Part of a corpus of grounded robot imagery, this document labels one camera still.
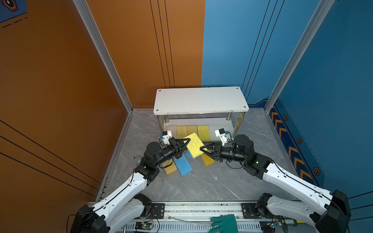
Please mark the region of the yellow-green sponge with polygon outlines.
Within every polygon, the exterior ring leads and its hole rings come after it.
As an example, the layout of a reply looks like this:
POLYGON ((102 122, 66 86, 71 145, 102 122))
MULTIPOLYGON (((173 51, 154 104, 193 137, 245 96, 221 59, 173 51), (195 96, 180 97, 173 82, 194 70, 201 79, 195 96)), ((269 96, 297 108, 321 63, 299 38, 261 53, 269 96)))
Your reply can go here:
POLYGON ((197 126, 197 130, 198 136, 202 142, 208 142, 211 140, 208 125, 197 126))
POLYGON ((204 150, 200 150, 200 148, 203 147, 204 144, 196 133, 192 133, 189 136, 185 137, 184 141, 186 142, 187 139, 189 139, 189 142, 187 143, 187 150, 192 158, 196 158, 204 154, 204 150))

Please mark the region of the yellow foam sponge front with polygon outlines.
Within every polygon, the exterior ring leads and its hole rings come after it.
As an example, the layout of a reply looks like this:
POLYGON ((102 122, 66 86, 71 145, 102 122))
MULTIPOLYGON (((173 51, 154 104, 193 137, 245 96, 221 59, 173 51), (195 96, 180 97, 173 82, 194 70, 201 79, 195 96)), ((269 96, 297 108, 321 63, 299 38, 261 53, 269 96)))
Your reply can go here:
POLYGON ((176 129, 177 129, 177 138, 178 139, 183 139, 183 138, 188 136, 186 125, 177 126, 176 129))

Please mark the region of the pale pink foam sponge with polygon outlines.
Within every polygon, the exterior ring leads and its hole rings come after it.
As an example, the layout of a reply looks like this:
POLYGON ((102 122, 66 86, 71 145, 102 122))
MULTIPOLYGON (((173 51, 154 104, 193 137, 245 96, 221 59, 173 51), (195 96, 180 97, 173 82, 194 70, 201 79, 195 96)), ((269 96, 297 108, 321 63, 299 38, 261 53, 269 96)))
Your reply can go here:
POLYGON ((166 128, 166 131, 171 131, 172 137, 177 139, 177 126, 176 125, 169 125, 166 128))

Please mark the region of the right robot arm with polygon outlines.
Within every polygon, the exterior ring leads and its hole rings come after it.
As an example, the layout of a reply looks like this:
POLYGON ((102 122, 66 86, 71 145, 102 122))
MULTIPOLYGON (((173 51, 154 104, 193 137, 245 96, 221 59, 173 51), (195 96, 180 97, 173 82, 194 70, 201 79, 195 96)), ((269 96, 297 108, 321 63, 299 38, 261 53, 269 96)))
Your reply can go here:
POLYGON ((232 144, 214 142, 200 147, 216 161, 236 161, 250 175, 285 190, 296 201, 264 193, 255 205, 261 218, 284 216, 316 228, 319 233, 348 233, 351 210, 345 193, 331 192, 313 185, 279 166, 268 156, 254 150, 246 135, 237 135, 232 144))

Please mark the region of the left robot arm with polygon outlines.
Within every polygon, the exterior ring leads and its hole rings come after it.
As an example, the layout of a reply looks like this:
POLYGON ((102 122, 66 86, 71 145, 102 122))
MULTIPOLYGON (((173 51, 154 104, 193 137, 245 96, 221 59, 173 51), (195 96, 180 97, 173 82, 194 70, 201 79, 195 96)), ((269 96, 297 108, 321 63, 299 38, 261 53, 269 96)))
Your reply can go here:
POLYGON ((89 207, 82 206, 74 215, 71 233, 115 233, 129 221, 147 217, 152 201, 141 192, 160 173, 162 164, 170 159, 179 159, 187 150, 190 138, 170 138, 169 144, 161 147, 152 142, 146 147, 140 163, 131 176, 115 191, 100 202, 89 207))

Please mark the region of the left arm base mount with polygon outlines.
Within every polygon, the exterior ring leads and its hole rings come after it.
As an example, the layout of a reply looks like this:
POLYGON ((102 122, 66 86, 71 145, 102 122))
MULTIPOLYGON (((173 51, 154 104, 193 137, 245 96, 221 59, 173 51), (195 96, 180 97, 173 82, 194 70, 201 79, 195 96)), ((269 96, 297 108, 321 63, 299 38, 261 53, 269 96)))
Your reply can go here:
POLYGON ((165 214, 165 206, 165 203, 152 203, 149 214, 146 218, 151 219, 153 217, 153 214, 155 214, 155 218, 163 219, 165 214))

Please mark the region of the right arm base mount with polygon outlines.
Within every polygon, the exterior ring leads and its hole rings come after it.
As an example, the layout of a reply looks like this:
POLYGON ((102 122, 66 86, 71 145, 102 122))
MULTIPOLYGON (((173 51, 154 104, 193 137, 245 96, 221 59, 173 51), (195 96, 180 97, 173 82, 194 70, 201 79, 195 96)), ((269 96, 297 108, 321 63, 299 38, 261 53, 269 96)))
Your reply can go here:
POLYGON ((241 211, 244 219, 259 219, 256 203, 242 203, 241 211))

